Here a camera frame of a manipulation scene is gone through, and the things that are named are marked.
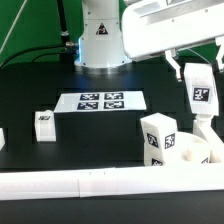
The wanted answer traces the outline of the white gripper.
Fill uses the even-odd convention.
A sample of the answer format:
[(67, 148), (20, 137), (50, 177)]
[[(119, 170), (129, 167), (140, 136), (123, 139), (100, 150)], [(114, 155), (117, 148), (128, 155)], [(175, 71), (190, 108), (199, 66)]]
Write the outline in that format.
[(216, 38), (216, 61), (219, 71), (224, 71), (224, 0), (184, 0), (169, 5), (166, 0), (141, 0), (125, 9), (122, 33), (129, 58), (142, 60), (165, 52), (178, 82), (182, 77), (175, 49)]

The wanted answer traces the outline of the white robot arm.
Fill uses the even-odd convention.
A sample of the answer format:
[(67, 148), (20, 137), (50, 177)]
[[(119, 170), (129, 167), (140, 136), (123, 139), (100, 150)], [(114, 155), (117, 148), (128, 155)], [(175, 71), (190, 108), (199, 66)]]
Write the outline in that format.
[(123, 1), (120, 12), (118, 0), (82, 0), (77, 66), (95, 73), (163, 55), (180, 77), (176, 54), (214, 42), (218, 69), (224, 70), (224, 0)]

